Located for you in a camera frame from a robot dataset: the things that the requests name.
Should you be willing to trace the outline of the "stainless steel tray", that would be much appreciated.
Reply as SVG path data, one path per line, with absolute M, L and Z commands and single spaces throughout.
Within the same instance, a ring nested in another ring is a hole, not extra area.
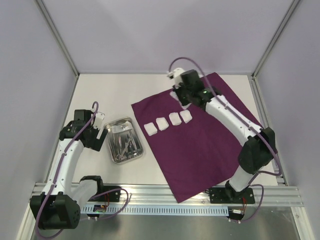
M 144 149 L 130 117 L 106 123 L 103 128 L 107 130 L 107 145 L 115 164 L 125 164 L 143 156 Z

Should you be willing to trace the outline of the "white gauze pad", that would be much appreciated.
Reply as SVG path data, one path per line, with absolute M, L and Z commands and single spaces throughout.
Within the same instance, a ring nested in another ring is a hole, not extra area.
M 169 119 L 170 119 L 173 126 L 178 126 L 182 123 L 182 120 L 180 119 L 180 116 L 177 112 L 170 113 Z
M 191 112 L 188 109 L 181 111 L 179 114 L 182 117 L 184 123 L 186 124 L 193 119 Z
M 144 129 L 147 132 L 148 136 L 153 136 L 158 132 L 158 129 L 153 122 L 145 124 Z
M 156 118 L 156 124 L 157 124 L 158 129 L 160 131 L 164 131 L 169 127 L 169 124 L 168 124 L 168 122 L 167 122 L 165 117 Z

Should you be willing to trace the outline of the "packaged blade pouch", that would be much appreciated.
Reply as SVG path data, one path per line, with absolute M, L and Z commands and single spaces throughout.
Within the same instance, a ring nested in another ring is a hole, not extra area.
M 125 121 L 120 124 L 115 124 L 111 126 L 111 130 L 113 134 L 119 134 L 125 131 L 131 131 L 133 129 L 133 125 L 130 121 Z
M 183 92 L 177 91 L 177 89 L 174 89 L 169 94 L 174 100 L 178 102 L 179 106 L 183 110 L 186 110 L 190 107 L 191 103 L 186 98 L 186 95 Z

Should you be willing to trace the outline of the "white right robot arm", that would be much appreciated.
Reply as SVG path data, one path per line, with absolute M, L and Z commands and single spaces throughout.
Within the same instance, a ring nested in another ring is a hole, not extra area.
M 241 145 L 239 166 L 225 184 L 227 200 L 238 202 L 262 168 L 276 158 L 275 132 L 245 117 L 207 78 L 201 80 L 196 70 L 177 68 L 167 76 L 174 81 L 172 91 L 182 107 L 199 107 L 226 127 Z

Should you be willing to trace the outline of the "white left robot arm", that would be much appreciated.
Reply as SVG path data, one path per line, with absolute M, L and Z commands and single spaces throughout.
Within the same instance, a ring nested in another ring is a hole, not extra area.
M 104 197 L 100 176 L 84 176 L 72 189 L 78 160 L 84 149 L 100 151 L 108 131 L 101 128 L 105 114 L 97 108 L 77 109 L 59 133 L 58 159 L 41 194 L 30 200 L 36 225 L 42 230 L 75 229 L 81 209 L 90 198 Z

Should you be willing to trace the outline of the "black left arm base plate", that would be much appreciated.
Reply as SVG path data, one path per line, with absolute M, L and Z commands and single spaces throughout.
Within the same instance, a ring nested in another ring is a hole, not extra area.
M 118 185 L 107 185 L 98 188 L 96 194 L 90 198 L 89 202 L 106 202 L 106 203 L 119 203 L 120 197 L 124 193 Z

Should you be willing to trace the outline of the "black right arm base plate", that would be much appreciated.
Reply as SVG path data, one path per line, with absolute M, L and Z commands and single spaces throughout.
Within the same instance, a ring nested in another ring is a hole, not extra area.
M 211 204 L 255 204 L 253 189 L 245 188 L 236 192 L 232 188 L 211 187 L 204 191 L 209 196 Z

